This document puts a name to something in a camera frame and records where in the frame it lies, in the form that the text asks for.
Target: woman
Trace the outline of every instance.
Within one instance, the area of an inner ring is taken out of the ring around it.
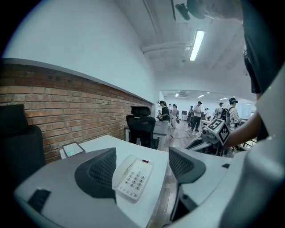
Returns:
[[[169,120],[169,110],[166,106],[165,101],[160,101],[159,102],[160,106],[162,106],[162,110],[161,110],[161,117],[163,121],[167,121]]]
[[[176,126],[175,126],[176,118],[177,118],[177,116],[176,116],[177,115],[177,106],[176,105],[173,105],[172,115],[173,115],[172,126],[175,129],[176,128]]]

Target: ceiling light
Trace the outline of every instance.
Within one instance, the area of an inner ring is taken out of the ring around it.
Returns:
[[[205,32],[204,31],[197,31],[195,41],[194,41],[194,47],[190,56],[190,61],[194,61],[196,59],[196,56],[198,54],[198,51],[200,49],[202,40],[204,38]]]

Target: floor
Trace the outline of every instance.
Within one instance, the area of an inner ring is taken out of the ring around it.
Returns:
[[[175,129],[168,128],[166,145],[163,150],[169,152],[169,147],[186,148],[192,139],[198,137],[198,134],[198,132],[191,131],[190,127],[188,128],[186,121],[180,121],[180,124],[176,124]],[[148,223],[148,228],[161,228],[170,223],[171,211],[175,203],[176,190],[176,178],[168,163],[163,188]]]

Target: jeans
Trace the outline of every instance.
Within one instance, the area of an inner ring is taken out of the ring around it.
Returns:
[[[193,124],[192,124],[192,130],[195,128],[195,130],[198,130],[199,124],[200,124],[201,117],[200,116],[194,116],[193,118]]]

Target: white telephone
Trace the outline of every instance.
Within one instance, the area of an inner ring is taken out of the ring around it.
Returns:
[[[129,155],[115,170],[113,189],[133,201],[138,201],[150,178],[154,164]]]

